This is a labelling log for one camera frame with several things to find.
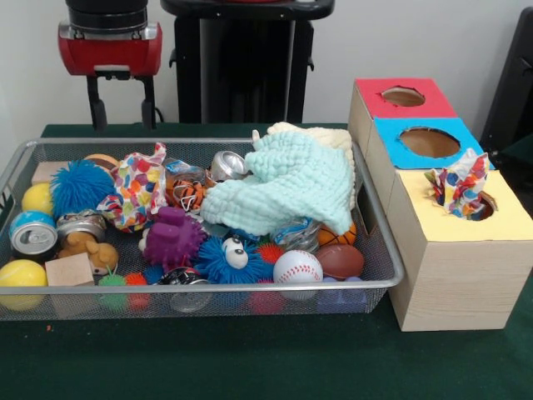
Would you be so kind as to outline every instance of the wooden cube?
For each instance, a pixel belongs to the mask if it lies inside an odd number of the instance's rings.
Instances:
[[[428,197],[422,171],[397,171],[387,217],[406,266],[390,290],[403,331],[500,329],[533,266],[533,221],[498,171],[498,210],[475,222]]]
[[[86,253],[46,263],[48,286],[93,286],[91,263]],[[98,307],[92,294],[53,294],[52,304],[61,319],[75,317]]]
[[[457,114],[431,79],[357,79],[348,130],[365,157],[375,118],[457,118]]]
[[[48,183],[53,179],[55,175],[61,168],[67,168],[68,161],[45,161],[40,162],[37,165],[37,169],[32,177],[32,185],[37,185],[38,183]]]
[[[467,148],[483,153],[459,118],[376,118],[366,165],[383,209],[388,209],[397,169],[448,168]]]

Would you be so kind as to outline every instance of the red box lid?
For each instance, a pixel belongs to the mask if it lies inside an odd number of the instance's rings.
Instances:
[[[433,79],[357,79],[356,84],[372,118],[457,118],[457,113]],[[411,104],[409,107],[398,104],[403,103],[401,98],[405,92],[407,96],[403,101]]]

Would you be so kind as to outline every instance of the red spiky ball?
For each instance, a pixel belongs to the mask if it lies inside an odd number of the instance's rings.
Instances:
[[[257,248],[257,252],[265,263],[275,264],[285,250],[274,243],[265,243]]]
[[[126,275],[126,285],[144,286],[147,280],[139,272]],[[127,303],[131,310],[141,311],[150,304],[150,293],[132,293],[127,295]]]

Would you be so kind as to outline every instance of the crocheted blanket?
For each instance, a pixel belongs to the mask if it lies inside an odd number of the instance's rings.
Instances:
[[[351,226],[354,170],[344,151],[301,132],[280,132],[254,142],[246,155],[253,175],[218,183],[201,215],[254,235],[266,235],[296,217],[325,223],[338,234]]]

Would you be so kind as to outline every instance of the stuffed animal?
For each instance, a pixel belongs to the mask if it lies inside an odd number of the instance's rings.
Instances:
[[[94,275],[107,275],[118,264],[118,252],[108,243],[87,242],[87,253]]]
[[[59,252],[59,258],[76,256],[87,252],[87,243],[96,243],[97,240],[91,233],[87,232],[72,232],[67,235],[63,241],[62,251]]]

